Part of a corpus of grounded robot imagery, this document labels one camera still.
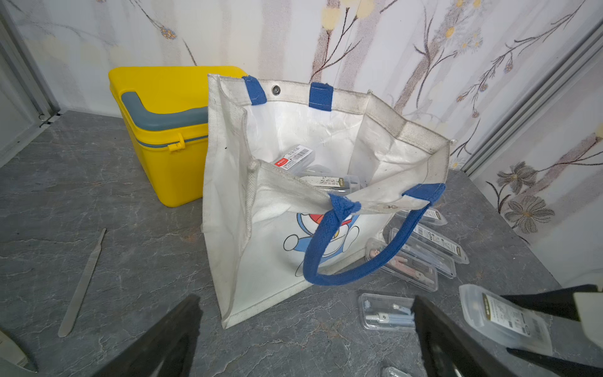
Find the white tote bag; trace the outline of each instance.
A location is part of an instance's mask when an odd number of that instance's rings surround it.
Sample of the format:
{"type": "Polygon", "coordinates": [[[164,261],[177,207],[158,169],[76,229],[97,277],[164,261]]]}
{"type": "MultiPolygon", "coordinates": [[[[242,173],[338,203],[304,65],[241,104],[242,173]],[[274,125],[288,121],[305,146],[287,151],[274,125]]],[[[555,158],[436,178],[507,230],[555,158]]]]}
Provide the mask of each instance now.
{"type": "Polygon", "coordinates": [[[444,191],[449,141],[371,93],[209,75],[203,232],[222,314],[233,326],[311,284],[340,285],[387,263],[444,191]],[[365,188],[330,196],[273,165],[298,144],[365,188]],[[414,210],[376,258],[345,273],[400,210],[414,210]]]}

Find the yellow plastic box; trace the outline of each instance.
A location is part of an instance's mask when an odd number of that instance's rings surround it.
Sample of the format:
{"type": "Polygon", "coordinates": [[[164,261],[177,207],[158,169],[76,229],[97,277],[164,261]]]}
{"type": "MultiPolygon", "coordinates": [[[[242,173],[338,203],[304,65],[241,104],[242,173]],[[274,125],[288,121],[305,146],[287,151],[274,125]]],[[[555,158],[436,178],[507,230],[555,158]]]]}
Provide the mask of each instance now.
{"type": "Polygon", "coordinates": [[[237,67],[120,67],[109,72],[136,155],[159,200],[177,207],[203,196],[207,75],[237,67]]]}

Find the blue bag handle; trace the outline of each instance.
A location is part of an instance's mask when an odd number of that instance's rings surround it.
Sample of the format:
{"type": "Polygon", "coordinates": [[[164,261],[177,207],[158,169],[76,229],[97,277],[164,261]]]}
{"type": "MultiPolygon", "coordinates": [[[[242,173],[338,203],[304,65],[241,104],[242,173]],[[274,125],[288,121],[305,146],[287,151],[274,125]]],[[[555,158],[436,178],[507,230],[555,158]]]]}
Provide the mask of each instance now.
{"type": "Polygon", "coordinates": [[[333,209],[324,214],[324,217],[314,236],[310,240],[310,244],[306,249],[306,254],[303,260],[303,275],[307,281],[317,285],[344,285],[358,280],[366,275],[377,270],[385,265],[398,253],[410,237],[412,230],[417,226],[421,217],[427,209],[433,205],[441,197],[446,189],[444,183],[429,183],[419,184],[402,195],[412,196],[417,199],[427,200],[427,204],[423,209],[411,211],[406,220],[400,226],[400,230],[394,239],[385,249],[383,249],[375,258],[364,264],[355,267],[349,271],[345,271],[334,275],[323,275],[318,273],[318,265],[323,257],[324,250],[339,229],[341,223],[354,212],[360,211],[361,205],[359,202],[352,202],[348,198],[330,194],[333,209]]]}
{"type": "MultiPolygon", "coordinates": [[[[262,89],[262,85],[253,76],[243,76],[245,87],[249,94],[251,105],[265,104],[268,100],[266,93],[262,89]]],[[[331,111],[333,103],[333,87],[329,84],[312,83],[310,84],[310,97],[308,98],[308,106],[322,111],[331,111]]]]}

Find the yellow flower pattern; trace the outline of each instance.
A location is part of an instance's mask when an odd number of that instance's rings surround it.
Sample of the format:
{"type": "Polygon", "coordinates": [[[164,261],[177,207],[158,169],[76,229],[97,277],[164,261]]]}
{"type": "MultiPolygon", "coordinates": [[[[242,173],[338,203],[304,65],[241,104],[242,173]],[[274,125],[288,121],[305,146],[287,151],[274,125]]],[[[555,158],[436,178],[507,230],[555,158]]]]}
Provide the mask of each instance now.
{"type": "Polygon", "coordinates": [[[339,8],[324,8],[322,14],[322,25],[325,30],[333,30],[337,26],[341,12],[339,8]]]}

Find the barcode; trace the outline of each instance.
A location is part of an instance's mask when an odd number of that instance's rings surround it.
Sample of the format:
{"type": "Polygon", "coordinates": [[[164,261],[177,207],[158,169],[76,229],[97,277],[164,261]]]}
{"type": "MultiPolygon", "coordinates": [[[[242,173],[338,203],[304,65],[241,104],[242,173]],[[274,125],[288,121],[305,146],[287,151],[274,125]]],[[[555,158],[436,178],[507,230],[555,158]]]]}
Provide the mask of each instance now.
{"type": "Polygon", "coordinates": [[[297,153],[295,156],[293,156],[292,160],[297,160],[303,157],[304,154],[310,152],[307,149],[302,150],[301,152],[297,153]]]}
{"type": "Polygon", "coordinates": [[[542,341],[542,332],[540,331],[540,326],[538,325],[538,321],[536,320],[536,318],[532,318],[532,325],[534,326],[536,337],[538,338],[538,340],[542,341]]]}

